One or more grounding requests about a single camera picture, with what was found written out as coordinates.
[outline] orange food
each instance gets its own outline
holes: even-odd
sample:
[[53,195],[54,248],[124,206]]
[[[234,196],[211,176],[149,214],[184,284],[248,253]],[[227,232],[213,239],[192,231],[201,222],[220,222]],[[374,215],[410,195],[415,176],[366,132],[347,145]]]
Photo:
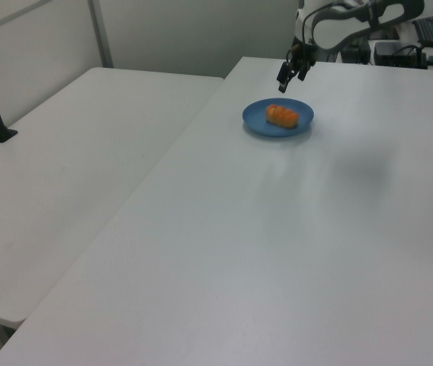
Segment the orange food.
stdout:
[[265,119],[271,124],[284,128],[295,128],[300,115],[291,109],[272,104],[265,110]]

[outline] white robot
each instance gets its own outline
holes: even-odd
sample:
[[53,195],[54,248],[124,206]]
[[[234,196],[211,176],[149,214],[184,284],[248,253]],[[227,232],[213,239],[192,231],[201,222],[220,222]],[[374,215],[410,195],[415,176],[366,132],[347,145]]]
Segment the white robot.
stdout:
[[384,27],[433,16],[433,0],[304,0],[298,9],[294,42],[277,80],[279,90],[297,75],[304,80],[318,49],[337,53],[353,39]]

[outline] blue plate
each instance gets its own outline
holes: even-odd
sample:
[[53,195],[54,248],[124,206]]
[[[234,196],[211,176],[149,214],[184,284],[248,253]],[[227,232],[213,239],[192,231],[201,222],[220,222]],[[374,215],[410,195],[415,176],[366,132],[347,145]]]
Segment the blue plate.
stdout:
[[[265,120],[265,110],[271,105],[282,105],[292,109],[300,115],[297,128],[284,128],[270,124]],[[310,128],[311,121],[315,117],[313,109],[302,101],[286,98],[263,99],[250,104],[242,113],[244,124],[255,133],[271,137],[288,137],[307,131]]]

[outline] white table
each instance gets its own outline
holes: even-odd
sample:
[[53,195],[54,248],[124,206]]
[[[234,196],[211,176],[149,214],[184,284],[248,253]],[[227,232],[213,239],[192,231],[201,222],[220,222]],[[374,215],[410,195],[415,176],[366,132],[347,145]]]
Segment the white table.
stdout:
[[311,133],[266,140],[280,66],[239,63],[0,366],[433,364],[433,72],[318,63]]
[[222,79],[92,69],[0,144],[0,323],[35,309]]

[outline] gray wall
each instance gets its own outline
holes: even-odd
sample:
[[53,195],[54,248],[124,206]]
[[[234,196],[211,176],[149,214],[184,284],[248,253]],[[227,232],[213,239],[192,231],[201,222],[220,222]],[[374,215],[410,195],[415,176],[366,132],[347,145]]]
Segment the gray wall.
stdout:
[[93,1],[114,67],[219,77],[226,77],[242,56],[283,59],[293,41],[299,3]]
[[0,27],[0,112],[9,126],[101,66],[88,0],[52,0]]

